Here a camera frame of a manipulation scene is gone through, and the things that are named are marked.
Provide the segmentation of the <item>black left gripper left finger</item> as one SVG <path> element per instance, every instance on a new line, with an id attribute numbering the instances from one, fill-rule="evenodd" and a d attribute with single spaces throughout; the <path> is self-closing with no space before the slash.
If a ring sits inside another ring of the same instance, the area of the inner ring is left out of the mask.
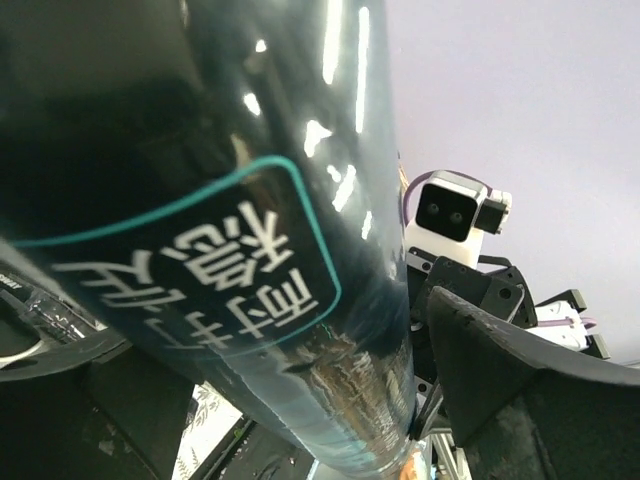
<path id="1" fill-rule="evenodd" d="M 1 372 L 4 479 L 169 479 L 194 385 L 117 333 Z"/>

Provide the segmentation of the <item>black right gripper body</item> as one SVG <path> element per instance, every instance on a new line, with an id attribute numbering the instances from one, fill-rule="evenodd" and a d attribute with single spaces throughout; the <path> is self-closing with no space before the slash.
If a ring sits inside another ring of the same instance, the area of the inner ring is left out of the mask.
<path id="1" fill-rule="evenodd" d="M 504 258 L 485 273 L 447 257 L 409 256 L 411 340 L 416 375 L 443 383 L 456 435 L 472 435 L 519 388 L 518 368 L 481 329 L 488 317 L 521 329 L 538 325 L 528 285 Z"/>

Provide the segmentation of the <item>black shuttlecock tube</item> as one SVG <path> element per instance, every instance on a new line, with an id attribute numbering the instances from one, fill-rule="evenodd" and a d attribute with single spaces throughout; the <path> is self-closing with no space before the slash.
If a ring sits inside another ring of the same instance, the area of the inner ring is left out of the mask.
<path id="1" fill-rule="evenodd" d="M 1 237 L 353 478 L 416 410 L 381 1 L 5 1 Z"/>

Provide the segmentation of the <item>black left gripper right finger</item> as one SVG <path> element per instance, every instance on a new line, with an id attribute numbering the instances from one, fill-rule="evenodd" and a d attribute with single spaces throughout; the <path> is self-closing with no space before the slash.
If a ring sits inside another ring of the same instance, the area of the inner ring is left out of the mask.
<path id="1" fill-rule="evenodd" d="M 638 478 L 638 370 L 553 344 L 440 287 L 427 317 L 473 478 Z"/>

